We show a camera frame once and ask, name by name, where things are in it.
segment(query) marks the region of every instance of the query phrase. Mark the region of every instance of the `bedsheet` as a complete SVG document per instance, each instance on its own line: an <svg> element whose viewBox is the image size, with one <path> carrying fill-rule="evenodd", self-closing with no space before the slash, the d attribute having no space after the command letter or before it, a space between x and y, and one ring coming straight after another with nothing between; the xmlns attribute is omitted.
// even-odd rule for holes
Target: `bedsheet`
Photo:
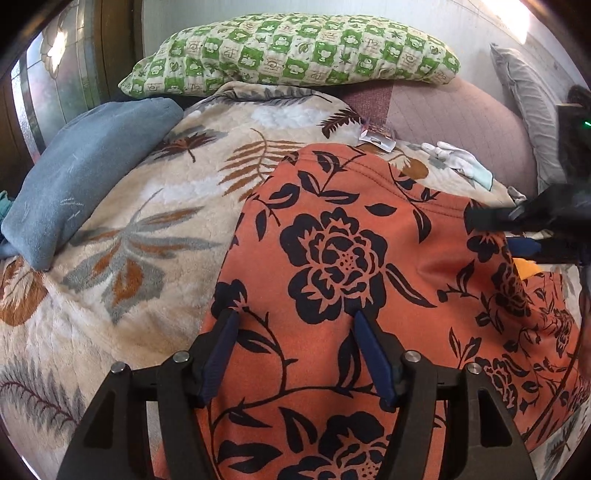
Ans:
<svg viewBox="0 0 591 480"><path fill-rule="evenodd" d="M249 193L290 152L317 142L358 145L360 131L359 115L329 95L228 83L186 111L100 203L49 272L33 271L21 257L0 265L0 411L11 441L40 478L56 477L114 361L148 367L192 343L225 252L237 241ZM400 141L384 159L428 188L512 205L497 181L487 192L429 159L419 145ZM581 385L571 433L584 433L589 424L588 396L589 386ZM149 406L154 449L157 422ZM573 449L575 435L569 438ZM544 462L556 469L556 452L552 461L539 453L547 445L532 454L538 452L544 472ZM560 449L559 461L567 454Z"/></svg>

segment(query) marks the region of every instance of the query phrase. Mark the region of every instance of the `patterned pillowcase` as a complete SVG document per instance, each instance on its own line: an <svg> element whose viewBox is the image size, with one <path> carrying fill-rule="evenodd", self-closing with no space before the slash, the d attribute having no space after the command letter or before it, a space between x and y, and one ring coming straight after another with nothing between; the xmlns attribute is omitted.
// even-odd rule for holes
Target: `patterned pillowcase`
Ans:
<svg viewBox="0 0 591 480"><path fill-rule="evenodd" d="M445 43L387 18L246 15L172 35L119 87L144 98L207 96L233 80L313 86L408 79L442 85L459 68Z"/></svg>

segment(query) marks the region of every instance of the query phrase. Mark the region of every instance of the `pink cushion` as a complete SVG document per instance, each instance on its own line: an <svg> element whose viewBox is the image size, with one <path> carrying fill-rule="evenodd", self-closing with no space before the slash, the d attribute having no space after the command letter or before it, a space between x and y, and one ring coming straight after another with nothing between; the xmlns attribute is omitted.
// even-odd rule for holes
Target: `pink cushion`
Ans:
<svg viewBox="0 0 591 480"><path fill-rule="evenodd" d="M464 148L504 185L536 195L535 158L522 120L471 83L377 80L327 91L363 117L386 123L401 140Z"/></svg>

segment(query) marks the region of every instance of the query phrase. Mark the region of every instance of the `orange floral fabric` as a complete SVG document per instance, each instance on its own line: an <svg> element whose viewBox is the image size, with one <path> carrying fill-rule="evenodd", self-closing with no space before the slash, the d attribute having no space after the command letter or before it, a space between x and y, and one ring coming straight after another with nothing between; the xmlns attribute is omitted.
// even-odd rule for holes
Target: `orange floral fabric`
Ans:
<svg viewBox="0 0 591 480"><path fill-rule="evenodd" d="M240 314L219 395L197 412L220 479L375 476L396 412L350 332L360 308L434 364L479 363L529 450L566 421L589 384L569 369L561 278L521 281L505 237L466 221L477 208L334 144L291 154L249 195L203 326ZM426 478L445 421L441 404Z"/></svg>

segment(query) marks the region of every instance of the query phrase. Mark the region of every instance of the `blue cloth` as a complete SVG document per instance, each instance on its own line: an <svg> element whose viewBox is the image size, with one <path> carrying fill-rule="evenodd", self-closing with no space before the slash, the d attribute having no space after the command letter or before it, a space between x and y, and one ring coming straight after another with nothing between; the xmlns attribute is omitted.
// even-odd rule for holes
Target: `blue cloth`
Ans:
<svg viewBox="0 0 591 480"><path fill-rule="evenodd" d="M36 270L183 118L171 99L106 103L83 113L49 144L4 219L4 237Z"/></svg>
<svg viewBox="0 0 591 480"><path fill-rule="evenodd" d="M17 249L8 243L8 240L0 241L0 260L8 257L16 257L18 255Z"/></svg>
<svg viewBox="0 0 591 480"><path fill-rule="evenodd" d="M515 258L531 258L542 250L542 246L534 239L522 236L507 238L507 246Z"/></svg>

